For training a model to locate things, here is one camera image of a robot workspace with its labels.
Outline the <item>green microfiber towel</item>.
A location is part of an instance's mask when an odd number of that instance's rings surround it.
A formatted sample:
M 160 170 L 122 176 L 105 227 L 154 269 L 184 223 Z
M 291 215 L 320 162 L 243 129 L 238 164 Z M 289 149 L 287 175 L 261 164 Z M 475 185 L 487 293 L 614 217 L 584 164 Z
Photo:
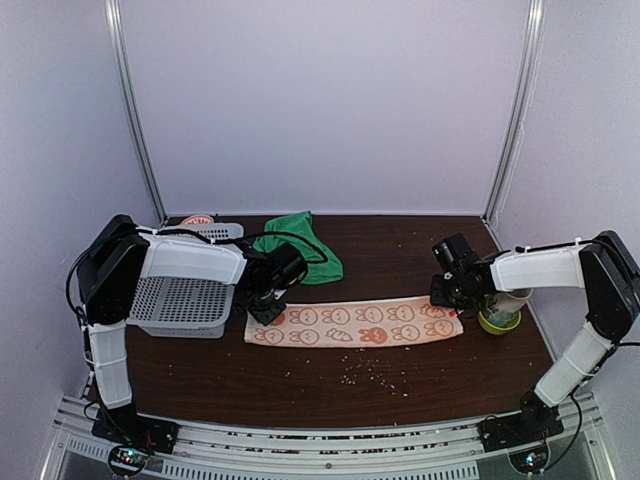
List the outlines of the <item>green microfiber towel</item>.
M 344 279 L 343 264 L 316 236 L 310 211 L 269 220 L 264 226 L 264 233 L 253 243 L 256 250 L 267 253 L 288 242 L 301 252 L 308 265 L 308 273 L 301 281 L 303 285 L 325 285 Z

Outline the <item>orange bunny pattern towel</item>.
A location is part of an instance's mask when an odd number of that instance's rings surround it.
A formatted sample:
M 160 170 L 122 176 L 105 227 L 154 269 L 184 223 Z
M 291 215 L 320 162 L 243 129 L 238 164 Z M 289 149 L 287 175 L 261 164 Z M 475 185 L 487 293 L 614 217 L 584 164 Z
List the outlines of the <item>orange bunny pattern towel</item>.
M 354 302 L 290 304 L 267 326 L 248 317 L 244 341 L 280 348 L 384 348 L 448 340 L 462 335 L 452 309 L 428 296 Z

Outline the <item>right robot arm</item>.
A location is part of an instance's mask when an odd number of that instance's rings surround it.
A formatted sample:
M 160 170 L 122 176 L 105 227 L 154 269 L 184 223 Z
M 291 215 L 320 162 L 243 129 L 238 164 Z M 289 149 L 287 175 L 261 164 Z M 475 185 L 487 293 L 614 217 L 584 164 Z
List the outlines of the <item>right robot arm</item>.
M 486 256 L 457 233 L 433 245 L 432 253 L 441 268 L 431 280 L 433 305 L 476 311 L 491 297 L 525 291 L 533 295 L 545 333 L 572 329 L 553 365 L 521 400 L 512 430 L 522 441 L 550 426 L 550 412 L 595 376 L 639 318 L 639 265 L 613 230 Z

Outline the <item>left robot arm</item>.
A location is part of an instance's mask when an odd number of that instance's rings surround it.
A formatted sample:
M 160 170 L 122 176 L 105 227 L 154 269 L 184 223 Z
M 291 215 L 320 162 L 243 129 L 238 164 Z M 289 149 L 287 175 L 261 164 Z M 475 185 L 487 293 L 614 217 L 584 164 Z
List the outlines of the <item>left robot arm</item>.
M 241 226 L 205 235 L 192 228 L 150 229 L 115 216 L 81 254 L 75 271 L 79 314 L 106 429 L 123 444 L 144 433 L 128 378 L 126 328 L 155 337 L 219 339 L 235 310 L 274 320 L 297 280 L 296 253 L 256 251 Z

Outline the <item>white coral pattern mug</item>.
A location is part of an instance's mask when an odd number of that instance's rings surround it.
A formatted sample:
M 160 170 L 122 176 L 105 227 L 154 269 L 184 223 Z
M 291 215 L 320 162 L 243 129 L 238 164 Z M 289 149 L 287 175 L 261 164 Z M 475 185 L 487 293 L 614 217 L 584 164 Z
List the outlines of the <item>white coral pattern mug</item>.
M 486 301 L 485 316 L 498 311 L 517 313 L 527 303 L 531 294 L 531 289 L 497 292 Z

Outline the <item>green bowl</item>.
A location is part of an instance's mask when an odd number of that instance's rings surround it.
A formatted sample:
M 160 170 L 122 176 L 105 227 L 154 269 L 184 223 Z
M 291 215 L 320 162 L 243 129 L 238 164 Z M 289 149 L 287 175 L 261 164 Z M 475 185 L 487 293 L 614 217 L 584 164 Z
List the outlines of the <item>green bowl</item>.
M 485 316 L 482 311 L 477 315 L 481 328 L 495 336 L 502 336 L 513 331 L 521 323 L 521 313 L 498 311 L 489 316 Z

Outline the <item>white perforated plastic basket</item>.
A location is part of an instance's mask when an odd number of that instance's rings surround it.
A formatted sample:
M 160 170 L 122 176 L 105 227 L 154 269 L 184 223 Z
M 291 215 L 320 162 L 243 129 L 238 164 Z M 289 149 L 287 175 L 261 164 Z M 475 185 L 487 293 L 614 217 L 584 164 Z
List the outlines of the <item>white perforated plastic basket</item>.
M 243 234 L 237 223 L 140 229 L 149 247 L 127 323 L 154 337 L 222 337 L 246 265 L 222 242 Z

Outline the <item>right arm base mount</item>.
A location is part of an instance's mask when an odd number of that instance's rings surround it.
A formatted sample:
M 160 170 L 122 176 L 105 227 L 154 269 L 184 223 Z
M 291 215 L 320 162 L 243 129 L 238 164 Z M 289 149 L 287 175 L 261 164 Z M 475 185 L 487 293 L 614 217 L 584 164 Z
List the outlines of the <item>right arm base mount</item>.
M 558 406 L 548 406 L 533 392 L 520 400 L 516 413 L 489 415 L 478 423 L 486 453 L 509 450 L 511 466 L 521 474 L 541 474 L 550 464 L 548 440 L 564 432 Z

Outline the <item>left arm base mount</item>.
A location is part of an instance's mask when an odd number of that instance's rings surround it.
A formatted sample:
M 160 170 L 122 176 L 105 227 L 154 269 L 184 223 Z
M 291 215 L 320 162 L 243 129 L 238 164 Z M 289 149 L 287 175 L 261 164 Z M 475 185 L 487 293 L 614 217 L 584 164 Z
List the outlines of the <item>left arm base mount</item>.
M 114 443 L 107 465 L 123 478 L 140 474 L 155 454 L 171 454 L 178 432 L 177 423 L 141 416 L 134 407 L 100 408 L 91 429 L 94 437 Z

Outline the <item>right aluminium frame post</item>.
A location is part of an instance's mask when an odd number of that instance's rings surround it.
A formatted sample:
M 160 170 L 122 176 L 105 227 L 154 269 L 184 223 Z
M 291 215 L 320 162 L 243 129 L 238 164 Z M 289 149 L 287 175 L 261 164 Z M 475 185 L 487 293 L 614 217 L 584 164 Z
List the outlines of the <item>right aluminium frame post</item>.
M 504 208 L 517 157 L 524 135 L 524 120 L 536 79 L 546 2 L 529 2 L 527 23 L 521 52 L 511 112 L 501 147 L 498 167 L 489 194 L 483 219 L 494 228 Z

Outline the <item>aluminium frame post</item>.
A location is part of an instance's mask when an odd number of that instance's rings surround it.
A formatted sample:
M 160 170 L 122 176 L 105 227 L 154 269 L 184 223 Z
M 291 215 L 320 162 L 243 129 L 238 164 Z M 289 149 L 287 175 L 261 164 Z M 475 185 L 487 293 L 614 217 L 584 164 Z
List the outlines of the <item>aluminium frame post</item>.
M 504 208 L 517 157 L 524 135 L 524 120 L 536 79 L 546 2 L 529 2 L 527 23 L 521 52 L 511 112 L 501 147 L 498 167 L 489 194 L 483 219 L 494 228 Z
M 134 92 L 133 78 L 122 23 L 121 2 L 117 0 L 105 0 L 104 7 L 107 28 L 116 62 L 116 69 L 124 101 L 125 115 L 133 143 L 134 153 L 139 164 L 143 183 L 150 197 L 156 219 L 160 224 L 163 224 L 167 221 L 168 216 L 152 166 Z

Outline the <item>left aluminium frame post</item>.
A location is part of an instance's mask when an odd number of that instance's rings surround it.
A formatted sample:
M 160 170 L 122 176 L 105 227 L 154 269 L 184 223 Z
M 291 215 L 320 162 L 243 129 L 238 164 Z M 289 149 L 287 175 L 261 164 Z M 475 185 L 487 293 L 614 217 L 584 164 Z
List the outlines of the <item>left aluminium frame post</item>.
M 150 197 L 156 219 L 160 224 L 163 224 L 167 221 L 168 216 L 152 166 L 134 92 L 133 78 L 122 23 L 121 2 L 117 0 L 105 0 L 104 7 L 107 28 L 116 62 L 116 69 L 124 101 L 125 115 L 133 143 L 134 153 L 139 164 L 143 183 Z

